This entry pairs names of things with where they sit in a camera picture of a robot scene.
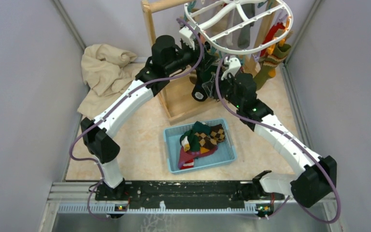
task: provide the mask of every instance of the hanging sock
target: hanging sock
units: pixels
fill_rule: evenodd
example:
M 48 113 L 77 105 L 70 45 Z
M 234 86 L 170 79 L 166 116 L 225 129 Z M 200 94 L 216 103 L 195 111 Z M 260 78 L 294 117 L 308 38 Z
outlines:
M 275 68 L 286 59 L 290 51 L 291 45 L 287 43 L 282 46 L 276 45 L 273 53 L 263 59 L 261 70 L 254 77 L 257 90 L 260 90 L 268 79 L 275 77 Z
M 269 41 L 271 41 L 275 37 L 275 34 L 279 29 L 285 29 L 283 23 L 277 23 L 274 26 L 272 26 L 270 31 L 268 31 L 268 34 L 265 36 L 264 42 L 262 42 L 262 44 L 266 44 Z M 266 51 L 267 51 L 266 49 L 262 50 L 260 57 L 264 56 Z
M 248 3 L 242 5 L 243 11 L 248 18 L 252 18 L 255 16 L 255 4 Z M 245 25 L 238 36 L 238 47 L 240 49 L 246 49 L 249 47 L 251 42 L 251 27 L 254 26 L 254 23 L 250 23 L 249 25 Z

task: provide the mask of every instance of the wooden dowel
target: wooden dowel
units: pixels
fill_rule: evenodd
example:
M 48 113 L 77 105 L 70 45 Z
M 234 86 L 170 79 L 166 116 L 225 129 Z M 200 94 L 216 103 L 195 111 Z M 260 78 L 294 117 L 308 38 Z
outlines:
M 174 6 L 182 5 L 193 0 L 159 0 L 156 2 L 150 3 L 151 13 L 164 11 Z

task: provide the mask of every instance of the white arm segment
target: white arm segment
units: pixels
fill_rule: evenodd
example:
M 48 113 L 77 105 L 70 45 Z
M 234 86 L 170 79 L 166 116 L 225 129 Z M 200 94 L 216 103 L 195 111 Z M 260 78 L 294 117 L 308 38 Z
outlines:
M 321 158 L 320 155 L 307 148 L 301 141 L 295 138 L 295 136 L 293 136 L 292 133 L 282 125 L 275 115 L 267 115 L 263 117 L 262 120 L 262 123 L 280 129 L 281 131 L 284 131 L 284 134 L 288 134 L 292 137 L 293 140 L 297 141 L 302 147 L 304 147 L 311 156 L 315 158 L 315 160 Z M 305 156 L 292 140 L 287 139 L 283 134 L 260 125 L 255 125 L 254 131 L 274 146 L 275 150 L 284 157 L 295 173 L 294 175 L 268 173 L 260 179 L 261 186 L 265 192 L 278 192 L 285 195 L 292 195 L 290 182 L 296 180 L 305 171 L 306 165 L 312 167 L 314 163 Z
M 296 180 L 295 175 L 268 173 L 259 182 L 265 192 L 277 192 L 292 196 L 291 181 Z
M 109 108 L 107 108 L 107 110 L 94 118 L 95 123 L 99 120 L 103 120 L 104 115 L 109 112 L 124 96 L 128 95 L 130 91 L 142 84 L 143 82 L 139 80 L 131 82 L 131 85 L 122 94 L 122 96 L 120 96 Z M 106 133 L 108 136 L 110 136 L 110 138 L 115 137 L 118 130 L 126 122 L 126 120 L 133 115 L 133 113 L 136 112 L 140 106 L 152 99 L 153 96 L 154 95 L 151 89 L 146 87 L 140 88 L 133 95 L 123 101 L 121 105 L 107 117 L 106 121 L 100 123 L 99 128 L 106 129 Z M 108 163 L 101 164 L 101 168 L 104 172 L 104 182 L 109 187 L 114 189 L 123 181 L 123 176 L 120 173 L 119 164 L 117 163 L 117 157 Z

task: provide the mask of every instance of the clothespin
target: clothespin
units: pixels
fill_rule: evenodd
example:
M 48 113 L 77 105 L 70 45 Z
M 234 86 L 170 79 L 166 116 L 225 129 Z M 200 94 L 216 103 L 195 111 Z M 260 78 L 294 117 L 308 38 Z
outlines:
M 275 22 L 274 25 L 276 25 L 276 24 L 278 24 L 278 23 L 282 23 L 282 22 L 284 22 L 284 21 L 286 20 L 286 18 L 288 18 L 288 14 L 285 14 L 284 16 L 282 16 L 282 12 L 283 12 L 283 11 L 281 11 L 281 12 L 279 13 L 279 15 L 278 15 L 278 17 L 277 17 L 277 20 L 276 20 L 276 22 Z
M 254 58 L 255 62 L 258 63 L 259 61 L 259 56 L 261 55 L 261 52 L 257 52 L 255 54 L 252 55 L 252 57 Z
M 271 55 L 274 52 L 274 49 L 275 49 L 275 44 L 267 47 L 267 53 L 268 53 L 268 55 Z

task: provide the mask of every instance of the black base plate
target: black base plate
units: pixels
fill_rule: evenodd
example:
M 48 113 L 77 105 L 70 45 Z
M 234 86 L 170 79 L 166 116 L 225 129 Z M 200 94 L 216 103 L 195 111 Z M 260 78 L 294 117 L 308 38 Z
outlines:
M 131 209 L 160 208 L 161 201 L 167 209 L 236 209 L 244 208 L 244 201 L 271 200 L 271 195 L 260 196 L 252 181 L 124 181 L 115 189 L 101 184 L 96 190 L 97 201 L 129 198 Z

